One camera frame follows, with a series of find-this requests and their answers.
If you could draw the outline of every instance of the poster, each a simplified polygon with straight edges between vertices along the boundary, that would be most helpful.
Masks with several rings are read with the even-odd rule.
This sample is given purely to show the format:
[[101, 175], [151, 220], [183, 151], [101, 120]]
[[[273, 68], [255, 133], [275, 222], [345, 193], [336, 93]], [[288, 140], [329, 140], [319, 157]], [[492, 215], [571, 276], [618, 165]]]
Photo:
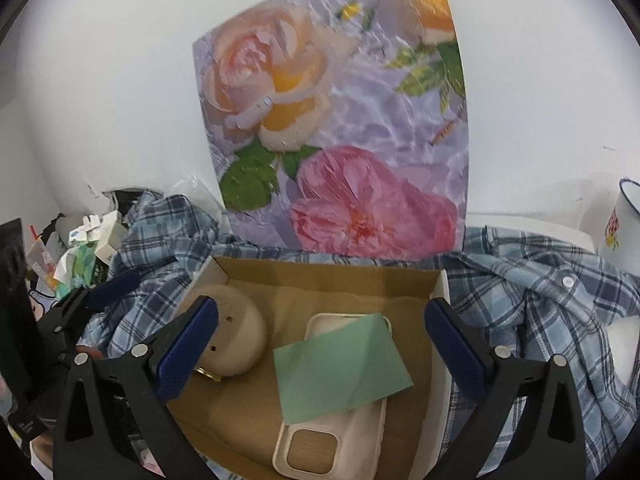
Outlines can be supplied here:
[[462, 248], [466, 93], [447, 0], [268, 0], [193, 52], [234, 234], [398, 260]]

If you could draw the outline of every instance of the white button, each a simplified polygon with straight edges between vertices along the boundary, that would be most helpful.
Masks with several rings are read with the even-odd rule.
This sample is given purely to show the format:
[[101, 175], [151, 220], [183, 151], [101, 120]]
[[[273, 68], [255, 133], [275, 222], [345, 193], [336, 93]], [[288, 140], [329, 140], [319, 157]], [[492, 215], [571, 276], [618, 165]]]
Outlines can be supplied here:
[[562, 284], [566, 287], [566, 288], [572, 288], [575, 285], [575, 280], [571, 277], [571, 276], [565, 276], [562, 279]]

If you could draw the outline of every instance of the green paper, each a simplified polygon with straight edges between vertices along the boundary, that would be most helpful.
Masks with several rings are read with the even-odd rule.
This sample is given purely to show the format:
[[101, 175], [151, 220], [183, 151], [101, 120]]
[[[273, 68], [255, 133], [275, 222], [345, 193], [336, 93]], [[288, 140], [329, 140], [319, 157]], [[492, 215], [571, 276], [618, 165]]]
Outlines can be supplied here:
[[273, 359], [287, 425], [352, 410], [414, 385], [382, 314], [276, 348]]

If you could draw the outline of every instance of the pink object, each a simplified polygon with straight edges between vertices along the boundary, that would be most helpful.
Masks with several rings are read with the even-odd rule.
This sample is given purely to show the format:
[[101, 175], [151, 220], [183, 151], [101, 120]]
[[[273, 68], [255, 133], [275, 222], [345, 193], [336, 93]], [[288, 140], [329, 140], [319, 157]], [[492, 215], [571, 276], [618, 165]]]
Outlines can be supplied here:
[[454, 247], [454, 204], [401, 180], [367, 150], [317, 153], [300, 165], [298, 185], [304, 198], [289, 214], [307, 251], [420, 260]]

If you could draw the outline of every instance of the plaid shirt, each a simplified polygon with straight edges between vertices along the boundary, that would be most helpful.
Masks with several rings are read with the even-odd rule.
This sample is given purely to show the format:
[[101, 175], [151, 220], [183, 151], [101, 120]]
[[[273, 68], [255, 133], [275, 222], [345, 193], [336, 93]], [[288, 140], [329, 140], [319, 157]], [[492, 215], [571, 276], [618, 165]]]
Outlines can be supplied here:
[[[639, 313], [640, 280], [571, 244], [511, 230], [469, 228], [463, 253], [439, 254], [418, 264], [260, 248], [220, 232], [217, 222], [185, 197], [157, 198], [149, 192], [128, 221], [132, 227], [110, 275], [135, 269], [145, 275], [143, 283], [94, 316], [79, 342], [109, 357], [121, 355], [171, 319], [208, 256], [446, 269], [453, 308], [492, 346], [505, 345], [514, 355], [535, 360], [565, 355], [582, 410], [588, 479], [607, 465], [638, 418], [639, 356], [627, 388], [613, 371], [605, 327]], [[514, 403], [482, 473], [500, 463], [523, 406], [522, 399]], [[441, 453], [473, 408], [454, 383]], [[210, 464], [221, 480], [236, 478]]]

